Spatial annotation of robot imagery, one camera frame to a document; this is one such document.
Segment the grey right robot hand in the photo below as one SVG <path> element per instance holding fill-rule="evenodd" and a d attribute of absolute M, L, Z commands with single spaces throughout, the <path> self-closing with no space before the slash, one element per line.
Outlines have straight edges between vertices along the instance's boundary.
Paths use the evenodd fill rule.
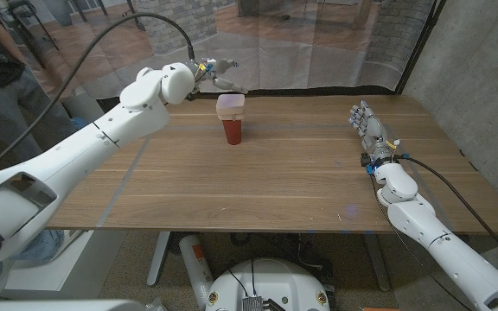
<path fill-rule="evenodd" d="M 349 111 L 349 124 L 361 138 L 364 152 L 361 154 L 361 166 L 375 170 L 387 162 L 394 161 L 397 143 L 388 141 L 386 127 L 374 114 L 365 100 L 354 105 Z"/>

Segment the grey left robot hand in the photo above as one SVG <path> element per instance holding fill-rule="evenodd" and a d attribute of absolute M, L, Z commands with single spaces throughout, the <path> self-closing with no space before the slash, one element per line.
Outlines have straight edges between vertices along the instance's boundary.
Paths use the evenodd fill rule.
<path fill-rule="evenodd" d="M 192 94 L 200 91 L 200 84 L 203 81 L 210 80 L 212 84 L 223 91 L 237 92 L 247 94 L 248 90 L 228 79 L 221 77 L 229 68 L 237 67 L 239 63 L 232 59 L 202 59 L 200 62 L 195 62 L 196 68 L 194 73 L 195 86 Z"/>

